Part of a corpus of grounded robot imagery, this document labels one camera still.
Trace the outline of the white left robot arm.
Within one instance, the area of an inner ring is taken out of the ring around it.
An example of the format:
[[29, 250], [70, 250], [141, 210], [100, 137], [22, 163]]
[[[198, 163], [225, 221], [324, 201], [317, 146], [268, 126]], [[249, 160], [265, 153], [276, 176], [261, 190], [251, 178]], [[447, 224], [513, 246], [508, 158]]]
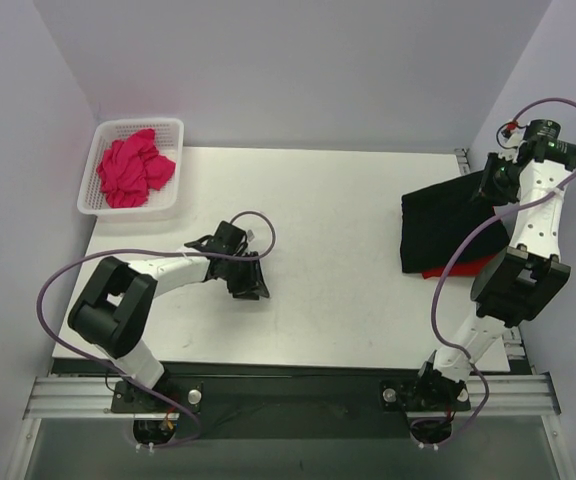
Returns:
[[166, 369], [142, 336], [153, 301], [172, 290], [212, 280], [225, 282], [235, 299], [270, 296], [259, 253], [248, 249], [248, 234], [222, 221], [212, 235], [185, 244], [179, 257], [124, 262], [99, 261], [69, 312], [68, 325], [96, 346], [112, 364], [136, 380], [134, 398], [150, 412], [163, 409], [170, 387]]

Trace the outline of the black t shirt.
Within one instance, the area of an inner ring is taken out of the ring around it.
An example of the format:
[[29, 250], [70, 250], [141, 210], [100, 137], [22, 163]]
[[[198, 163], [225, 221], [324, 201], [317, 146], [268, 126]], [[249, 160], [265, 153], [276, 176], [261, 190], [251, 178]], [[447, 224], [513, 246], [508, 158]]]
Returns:
[[[463, 240], [495, 215], [489, 201], [471, 200], [480, 178], [474, 172], [402, 196], [400, 260], [405, 274], [445, 268]], [[457, 263], [496, 256], [509, 241], [504, 224], [497, 221], [465, 248]]]

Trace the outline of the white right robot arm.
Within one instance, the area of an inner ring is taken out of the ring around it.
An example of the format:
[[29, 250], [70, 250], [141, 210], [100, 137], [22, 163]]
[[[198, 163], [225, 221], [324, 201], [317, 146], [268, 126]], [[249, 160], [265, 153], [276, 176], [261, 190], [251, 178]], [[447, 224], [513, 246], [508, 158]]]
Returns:
[[576, 168], [576, 145], [560, 139], [561, 126], [537, 119], [501, 129], [501, 153], [491, 153], [476, 191], [496, 206], [520, 206], [509, 245], [475, 277], [473, 307], [455, 336], [424, 363], [411, 383], [416, 404], [433, 408], [444, 398], [464, 401], [472, 363], [523, 321], [533, 320], [567, 283], [558, 230], [565, 190]]

